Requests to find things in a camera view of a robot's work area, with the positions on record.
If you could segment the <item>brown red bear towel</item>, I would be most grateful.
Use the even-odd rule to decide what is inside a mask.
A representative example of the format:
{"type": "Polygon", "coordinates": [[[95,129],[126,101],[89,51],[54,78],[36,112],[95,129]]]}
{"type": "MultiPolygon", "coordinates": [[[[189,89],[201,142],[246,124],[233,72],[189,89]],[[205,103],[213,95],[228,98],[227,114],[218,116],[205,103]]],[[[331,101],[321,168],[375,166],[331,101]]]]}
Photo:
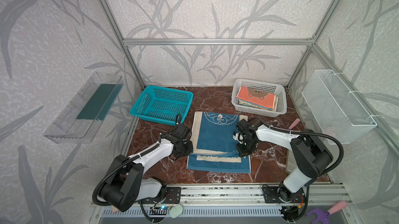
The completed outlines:
{"type": "Polygon", "coordinates": [[[276,95],[259,89],[241,86],[237,94],[237,99],[260,105],[262,107],[272,108],[276,95]]]}

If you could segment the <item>white plastic basket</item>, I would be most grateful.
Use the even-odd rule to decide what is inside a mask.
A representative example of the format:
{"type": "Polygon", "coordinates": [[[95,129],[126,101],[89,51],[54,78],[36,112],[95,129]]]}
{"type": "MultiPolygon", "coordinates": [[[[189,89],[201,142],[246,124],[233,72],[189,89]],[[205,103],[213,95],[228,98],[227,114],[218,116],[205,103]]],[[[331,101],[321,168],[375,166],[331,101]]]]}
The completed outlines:
{"type": "Polygon", "coordinates": [[[279,84],[237,79],[231,102],[237,111],[244,113],[273,118],[287,113],[285,89],[279,84]]]}

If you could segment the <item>teal plastic basket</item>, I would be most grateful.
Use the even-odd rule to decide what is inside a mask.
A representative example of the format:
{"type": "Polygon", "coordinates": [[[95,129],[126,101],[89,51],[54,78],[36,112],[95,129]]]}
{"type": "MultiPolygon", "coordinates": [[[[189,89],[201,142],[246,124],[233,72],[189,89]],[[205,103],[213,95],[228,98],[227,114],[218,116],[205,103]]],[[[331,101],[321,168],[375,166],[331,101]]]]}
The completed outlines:
{"type": "Polygon", "coordinates": [[[134,103],[130,114],[141,120],[174,126],[181,115],[183,123],[188,115],[193,93],[189,91],[147,86],[134,103]]]}

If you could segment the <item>blue cream Doraemon towel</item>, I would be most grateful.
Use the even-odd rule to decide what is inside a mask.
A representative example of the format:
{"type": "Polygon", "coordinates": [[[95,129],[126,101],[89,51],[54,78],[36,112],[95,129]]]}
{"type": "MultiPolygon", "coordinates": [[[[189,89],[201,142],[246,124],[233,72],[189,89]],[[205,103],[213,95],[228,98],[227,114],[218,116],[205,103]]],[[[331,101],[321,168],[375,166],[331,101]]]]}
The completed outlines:
{"type": "Polygon", "coordinates": [[[241,158],[233,136],[236,125],[247,120],[245,115],[197,111],[194,114],[187,169],[195,171],[244,173],[251,172],[250,156],[241,158]]]}

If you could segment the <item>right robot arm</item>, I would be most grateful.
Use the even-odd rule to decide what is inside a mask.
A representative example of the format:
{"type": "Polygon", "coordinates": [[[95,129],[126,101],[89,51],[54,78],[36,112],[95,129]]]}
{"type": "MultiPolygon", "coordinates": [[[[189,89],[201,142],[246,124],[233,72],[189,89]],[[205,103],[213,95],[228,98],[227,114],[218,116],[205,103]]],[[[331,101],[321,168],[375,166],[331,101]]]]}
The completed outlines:
{"type": "Polygon", "coordinates": [[[240,157],[251,155],[261,142],[282,146],[293,153],[296,167],[280,183],[280,191],[286,194],[297,193],[311,185],[335,169],[344,158],[341,142],[332,136],[311,129],[302,132],[285,130],[267,125],[259,118],[240,120],[233,138],[238,141],[236,147],[240,157]]]}

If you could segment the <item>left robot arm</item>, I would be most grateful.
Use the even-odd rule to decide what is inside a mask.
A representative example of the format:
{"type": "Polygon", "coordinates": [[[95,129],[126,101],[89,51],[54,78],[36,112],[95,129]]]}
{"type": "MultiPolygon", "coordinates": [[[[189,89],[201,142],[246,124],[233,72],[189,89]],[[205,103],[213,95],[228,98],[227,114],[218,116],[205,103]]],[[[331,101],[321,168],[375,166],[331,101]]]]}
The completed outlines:
{"type": "Polygon", "coordinates": [[[156,143],[134,155],[114,158],[106,175],[95,187],[92,202],[125,212],[136,202],[165,200],[166,183],[156,178],[143,179],[143,176],[164,158],[173,156],[178,160],[189,156],[193,152],[193,144],[188,139],[190,133],[191,129],[178,114],[173,129],[161,133],[156,143]]]}

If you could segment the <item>grey rectangular block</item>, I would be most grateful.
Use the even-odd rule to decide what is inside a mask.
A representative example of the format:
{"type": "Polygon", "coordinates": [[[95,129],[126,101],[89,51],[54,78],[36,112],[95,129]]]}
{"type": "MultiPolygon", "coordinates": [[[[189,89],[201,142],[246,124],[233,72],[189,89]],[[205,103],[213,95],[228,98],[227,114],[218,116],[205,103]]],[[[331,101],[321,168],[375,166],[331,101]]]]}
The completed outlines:
{"type": "Polygon", "coordinates": [[[285,172],[290,174],[295,169],[295,166],[296,166],[296,160],[294,158],[294,155],[289,151],[287,153],[285,172]]]}

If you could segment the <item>pale green oval pad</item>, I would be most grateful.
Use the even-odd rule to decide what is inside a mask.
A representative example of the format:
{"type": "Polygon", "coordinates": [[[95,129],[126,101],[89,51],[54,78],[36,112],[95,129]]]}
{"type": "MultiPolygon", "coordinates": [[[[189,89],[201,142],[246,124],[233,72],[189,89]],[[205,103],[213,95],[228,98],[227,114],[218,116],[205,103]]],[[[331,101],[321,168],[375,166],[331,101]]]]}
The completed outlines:
{"type": "Polygon", "coordinates": [[[183,207],[180,204],[173,206],[169,211],[169,216],[171,218],[177,218],[183,214],[183,207]]]}

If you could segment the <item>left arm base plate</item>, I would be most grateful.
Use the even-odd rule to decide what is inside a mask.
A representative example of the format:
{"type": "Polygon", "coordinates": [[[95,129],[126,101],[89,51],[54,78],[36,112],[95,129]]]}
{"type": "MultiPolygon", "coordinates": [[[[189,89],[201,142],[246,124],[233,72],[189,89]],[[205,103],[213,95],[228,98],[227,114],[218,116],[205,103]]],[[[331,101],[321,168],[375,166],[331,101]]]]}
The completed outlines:
{"type": "Polygon", "coordinates": [[[160,193],[152,199],[153,203],[162,204],[178,204],[181,199],[181,187],[169,187],[162,188],[160,193]]]}

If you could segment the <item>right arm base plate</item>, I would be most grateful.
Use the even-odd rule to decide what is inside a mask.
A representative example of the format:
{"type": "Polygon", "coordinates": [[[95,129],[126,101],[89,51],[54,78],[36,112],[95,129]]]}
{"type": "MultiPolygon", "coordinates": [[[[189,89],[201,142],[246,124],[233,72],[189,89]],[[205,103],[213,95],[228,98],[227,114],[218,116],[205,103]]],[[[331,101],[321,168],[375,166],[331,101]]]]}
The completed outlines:
{"type": "Polygon", "coordinates": [[[297,192],[292,193],[284,185],[263,185],[261,190],[265,203],[295,204],[304,202],[305,193],[303,189],[299,189],[297,192]]]}

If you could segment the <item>clear acrylic wall shelf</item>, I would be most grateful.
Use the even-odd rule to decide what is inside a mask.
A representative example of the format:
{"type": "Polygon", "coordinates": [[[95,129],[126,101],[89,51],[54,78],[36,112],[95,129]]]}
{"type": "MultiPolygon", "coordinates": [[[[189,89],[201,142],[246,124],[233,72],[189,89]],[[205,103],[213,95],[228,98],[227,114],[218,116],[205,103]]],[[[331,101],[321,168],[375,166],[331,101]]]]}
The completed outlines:
{"type": "Polygon", "coordinates": [[[89,144],[124,86],[122,76],[94,72],[46,129],[56,144],[89,144]]]}

